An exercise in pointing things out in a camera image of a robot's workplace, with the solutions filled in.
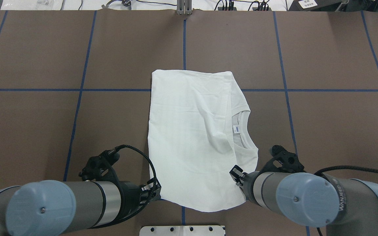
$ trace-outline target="metal bracket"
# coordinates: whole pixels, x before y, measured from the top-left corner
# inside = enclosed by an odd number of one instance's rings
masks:
[[[177,15],[191,15],[192,0],[177,0]]]
[[[297,154],[287,151],[283,146],[274,145],[271,149],[271,154],[273,158],[264,165],[260,171],[260,174],[265,172],[305,172],[304,166],[298,160]],[[281,164],[281,167],[276,167],[273,164],[274,161],[278,161]]]
[[[230,175],[234,182],[236,182],[237,186],[243,186],[243,178],[247,175],[246,173],[243,173],[243,169],[241,169],[238,165],[235,165],[233,169],[230,170]]]
[[[139,236],[225,236],[225,226],[145,226]]]

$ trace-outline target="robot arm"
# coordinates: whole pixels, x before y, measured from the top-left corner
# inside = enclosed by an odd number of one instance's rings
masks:
[[[87,228],[121,223],[160,199],[154,178],[137,186],[119,181],[112,165],[121,145],[91,157],[80,173],[83,182],[46,180],[0,190],[0,236],[57,236]]]
[[[272,153],[261,171],[230,171],[248,200],[297,224],[326,226],[328,236],[378,236],[378,184],[304,173],[295,154],[281,146]]]

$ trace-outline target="silver metal band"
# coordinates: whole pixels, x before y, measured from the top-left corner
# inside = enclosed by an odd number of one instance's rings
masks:
[[[263,173],[261,174],[260,176],[258,176],[255,180],[255,183],[253,184],[253,196],[255,196],[255,199],[256,201],[258,202],[258,204],[265,208],[265,209],[269,209],[265,202],[263,201],[263,197],[262,197],[262,186],[265,182],[265,180],[275,174],[276,172],[266,172],[266,173]]]
[[[99,223],[96,225],[100,226],[110,223],[116,218],[117,214],[119,214],[121,198],[120,192],[117,189],[116,185],[114,185],[114,183],[108,181],[100,181],[96,183],[100,185],[106,196],[105,212],[103,213],[103,217],[101,218]]]

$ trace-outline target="brown table surface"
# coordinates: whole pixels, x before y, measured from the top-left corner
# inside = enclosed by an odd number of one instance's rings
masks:
[[[297,151],[308,172],[378,168],[378,13],[0,11],[0,188],[79,181],[89,157],[120,144],[148,153],[156,69],[232,71],[252,110],[258,169],[277,144]],[[137,153],[121,156],[121,179],[148,180]],[[378,183],[376,174],[332,175]],[[228,236],[317,235],[251,203],[203,213],[167,201],[69,235],[208,224]]]

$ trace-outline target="clothing label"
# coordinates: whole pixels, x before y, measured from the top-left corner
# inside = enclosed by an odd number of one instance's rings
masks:
[[[240,133],[239,126],[233,126],[233,133]]]
[[[37,0],[37,4],[48,6],[51,3],[49,0]]]
[[[303,1],[298,1],[298,3],[300,4],[300,6],[301,6],[303,9],[312,8],[312,7],[315,7],[315,6],[318,5],[318,4],[315,2],[315,0],[303,0]]]

